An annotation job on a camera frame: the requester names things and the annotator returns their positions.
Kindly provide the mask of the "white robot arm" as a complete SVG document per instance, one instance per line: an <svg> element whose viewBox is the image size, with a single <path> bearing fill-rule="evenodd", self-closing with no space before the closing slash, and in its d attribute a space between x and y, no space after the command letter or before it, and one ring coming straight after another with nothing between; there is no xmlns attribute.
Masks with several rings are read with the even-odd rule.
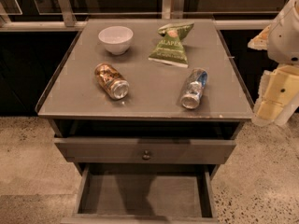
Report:
<svg viewBox="0 0 299 224"><path fill-rule="evenodd" d="M266 50L278 63L263 72L251 121L259 126L284 125L299 106L299 0L290 0L248 47Z"/></svg>

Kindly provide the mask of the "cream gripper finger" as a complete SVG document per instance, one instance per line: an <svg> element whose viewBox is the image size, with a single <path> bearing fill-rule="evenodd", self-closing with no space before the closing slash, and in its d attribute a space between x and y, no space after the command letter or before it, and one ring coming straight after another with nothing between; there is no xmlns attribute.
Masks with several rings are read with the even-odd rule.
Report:
<svg viewBox="0 0 299 224"><path fill-rule="evenodd" d="M266 26L260 33L250 40L248 47L256 50L267 50L269 30L270 26Z"/></svg>
<svg viewBox="0 0 299 224"><path fill-rule="evenodd" d="M287 122L299 107L299 67L280 64L272 72L264 71L258 94L254 122Z"/></svg>

